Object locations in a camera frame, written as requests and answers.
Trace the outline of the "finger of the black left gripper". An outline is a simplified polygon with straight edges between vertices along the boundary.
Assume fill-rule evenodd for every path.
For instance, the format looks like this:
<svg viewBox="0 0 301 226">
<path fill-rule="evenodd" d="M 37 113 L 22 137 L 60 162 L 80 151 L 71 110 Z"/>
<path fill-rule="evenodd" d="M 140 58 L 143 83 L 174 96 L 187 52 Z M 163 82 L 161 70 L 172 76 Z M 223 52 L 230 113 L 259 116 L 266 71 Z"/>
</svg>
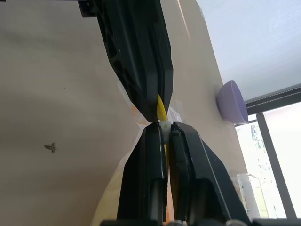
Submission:
<svg viewBox="0 0 301 226">
<path fill-rule="evenodd" d="M 157 69 L 142 8 L 148 1 L 95 0 L 109 62 L 145 119 L 157 121 Z"/>
<path fill-rule="evenodd" d="M 143 43 L 143 88 L 141 112 L 155 113 L 159 103 L 167 110 L 173 92 L 173 64 L 171 45 L 159 0 L 141 1 L 141 36 Z"/>
</svg>

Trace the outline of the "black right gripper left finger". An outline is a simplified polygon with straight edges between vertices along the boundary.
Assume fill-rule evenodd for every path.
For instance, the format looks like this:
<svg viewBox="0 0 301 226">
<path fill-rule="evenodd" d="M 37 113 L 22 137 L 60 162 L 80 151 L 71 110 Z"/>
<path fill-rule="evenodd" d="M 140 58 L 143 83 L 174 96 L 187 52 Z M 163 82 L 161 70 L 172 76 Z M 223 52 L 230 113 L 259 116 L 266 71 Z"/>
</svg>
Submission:
<svg viewBox="0 0 301 226">
<path fill-rule="evenodd" d="M 118 220 L 166 220 L 167 166 L 159 123 L 143 132 L 123 170 Z"/>
</svg>

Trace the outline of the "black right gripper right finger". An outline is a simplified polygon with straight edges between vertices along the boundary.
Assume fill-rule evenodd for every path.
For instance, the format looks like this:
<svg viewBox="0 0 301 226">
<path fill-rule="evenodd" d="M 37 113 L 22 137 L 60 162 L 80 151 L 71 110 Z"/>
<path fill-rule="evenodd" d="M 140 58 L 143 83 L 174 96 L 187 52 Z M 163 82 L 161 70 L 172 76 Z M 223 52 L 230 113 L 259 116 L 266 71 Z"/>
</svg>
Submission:
<svg viewBox="0 0 301 226">
<path fill-rule="evenodd" d="M 176 220 L 250 223 L 224 164 L 192 126 L 171 125 L 169 162 Z"/>
</svg>

